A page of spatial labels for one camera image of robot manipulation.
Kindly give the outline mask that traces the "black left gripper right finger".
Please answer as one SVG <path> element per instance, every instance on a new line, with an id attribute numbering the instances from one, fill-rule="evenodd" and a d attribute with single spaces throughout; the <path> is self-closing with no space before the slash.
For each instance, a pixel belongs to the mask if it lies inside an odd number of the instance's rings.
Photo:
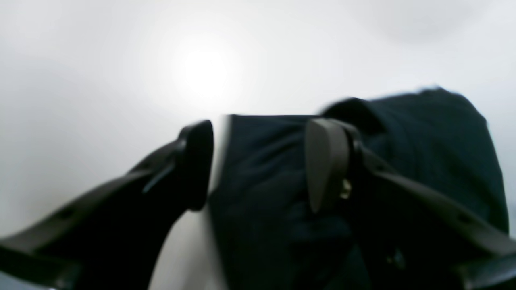
<path id="1" fill-rule="evenodd" d="M 398 174 L 335 119 L 308 121 L 311 209 L 351 226 L 374 290 L 514 290 L 515 241 L 438 191 Z"/>

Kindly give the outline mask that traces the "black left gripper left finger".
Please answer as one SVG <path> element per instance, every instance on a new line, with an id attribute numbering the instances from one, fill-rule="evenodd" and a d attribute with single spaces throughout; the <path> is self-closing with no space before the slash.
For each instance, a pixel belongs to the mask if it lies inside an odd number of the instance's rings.
<path id="1" fill-rule="evenodd" d="M 1 272 L 46 289 L 148 289 L 173 224 L 205 205 L 213 155 L 211 121 L 184 127 L 123 176 L 2 238 Z"/>

